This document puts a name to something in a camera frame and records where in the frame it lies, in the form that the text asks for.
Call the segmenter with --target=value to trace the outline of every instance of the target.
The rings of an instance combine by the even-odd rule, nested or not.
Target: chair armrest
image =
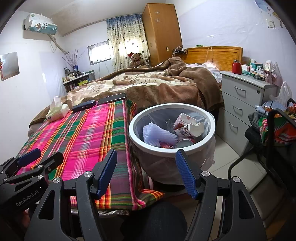
[[[267,116],[267,128],[268,128],[268,140],[267,140],[267,158],[266,158],[266,165],[268,166],[268,162],[272,160],[273,156],[273,149],[274,149],[274,116],[276,114],[280,114],[284,117],[287,122],[289,122],[294,128],[296,128],[296,122],[293,121],[286,113],[284,113],[280,109],[273,109],[268,113]]]
[[[290,99],[288,99],[287,107],[289,107],[289,104],[290,104],[291,102],[294,103],[294,104],[296,104],[296,101],[294,101],[293,99],[290,98]]]

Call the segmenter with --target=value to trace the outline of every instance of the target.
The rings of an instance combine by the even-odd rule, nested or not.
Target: nightstand
[[[244,133],[251,126],[248,115],[255,112],[255,105],[276,96],[277,86],[252,76],[221,71],[224,107],[219,110],[216,133],[238,154],[247,148]]]

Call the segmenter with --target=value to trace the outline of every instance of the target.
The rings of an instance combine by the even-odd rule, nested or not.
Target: brown blanket
[[[137,104],[137,111],[164,103],[186,103],[207,111],[223,105],[217,81],[205,68],[186,67],[179,58],[169,58],[162,66],[148,69],[122,69],[84,84],[62,97],[73,106],[91,99],[125,92]],[[29,126],[43,122],[49,106],[42,110]]]

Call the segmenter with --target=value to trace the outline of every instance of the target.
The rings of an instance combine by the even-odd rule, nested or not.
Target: white wall
[[[59,49],[52,53],[47,35],[23,31],[28,15],[16,11],[0,34],[0,54],[17,52],[20,70],[19,75],[0,81],[0,163],[16,156],[28,140],[31,120],[55,95],[65,95],[62,53]]]
[[[108,40],[107,23],[103,21],[66,35],[62,38],[62,43],[66,46],[66,51],[74,52],[75,49],[79,49],[78,55],[85,51],[77,63],[78,69],[81,72],[95,70],[95,78],[99,79],[114,71],[112,60],[90,65],[87,47],[106,40]]]
[[[240,46],[243,56],[257,62],[275,60],[283,80],[296,98],[296,45],[287,29],[272,15],[276,29],[268,28],[266,15],[253,0],[167,0],[175,4],[185,48]]]

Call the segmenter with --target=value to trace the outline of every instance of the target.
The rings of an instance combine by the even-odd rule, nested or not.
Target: air conditioner
[[[30,13],[25,19],[24,30],[55,35],[57,25],[54,24],[51,18],[47,18],[41,14]]]

